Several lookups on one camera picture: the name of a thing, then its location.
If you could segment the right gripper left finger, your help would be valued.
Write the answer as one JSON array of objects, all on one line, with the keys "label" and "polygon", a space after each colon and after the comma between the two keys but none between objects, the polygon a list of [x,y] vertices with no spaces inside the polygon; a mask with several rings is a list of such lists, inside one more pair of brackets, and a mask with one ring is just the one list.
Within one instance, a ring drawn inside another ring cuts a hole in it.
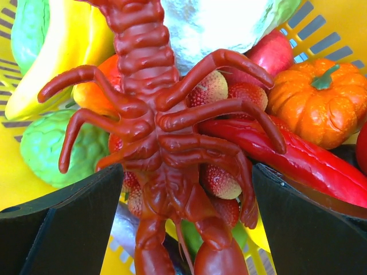
[{"label": "right gripper left finger", "polygon": [[120,164],[1,211],[1,274],[99,274],[123,181]]}]

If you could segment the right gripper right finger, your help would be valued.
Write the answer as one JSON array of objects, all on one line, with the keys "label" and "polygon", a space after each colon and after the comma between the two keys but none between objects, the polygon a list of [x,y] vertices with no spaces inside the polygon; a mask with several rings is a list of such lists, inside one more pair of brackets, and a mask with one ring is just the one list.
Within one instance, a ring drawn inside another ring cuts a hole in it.
[{"label": "right gripper right finger", "polygon": [[366,274],[366,209],[263,165],[253,186],[277,274]]}]

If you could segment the red toy lobster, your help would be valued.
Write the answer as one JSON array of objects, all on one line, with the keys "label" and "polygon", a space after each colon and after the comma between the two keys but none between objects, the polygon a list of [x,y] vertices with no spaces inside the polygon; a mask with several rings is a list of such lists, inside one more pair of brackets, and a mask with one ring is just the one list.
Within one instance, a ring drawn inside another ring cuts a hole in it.
[{"label": "red toy lobster", "polygon": [[49,81],[39,92],[43,103],[64,88],[94,81],[118,112],[117,120],[89,109],[70,119],[59,158],[67,172],[71,149],[84,123],[91,123],[122,139],[122,148],[97,164],[101,170],[120,163],[133,172],[142,187],[142,213],[136,233],[137,274],[174,274],[163,246],[165,223],[193,222],[203,239],[196,259],[189,262],[193,274],[247,274],[247,266],[229,227],[215,211],[199,183],[199,165],[211,163],[225,169],[242,189],[241,221],[257,224],[258,209],[247,159],[229,141],[200,134],[196,125],[229,113],[244,111],[262,126],[277,152],[286,144],[277,126],[258,106],[242,99],[225,99],[188,107],[187,96],[210,72],[232,66],[268,87],[272,77],[245,55],[219,49],[204,57],[185,77],[180,77],[169,31],[163,23],[160,1],[92,1],[113,31],[122,84],[116,90],[95,66],[82,65]]}]

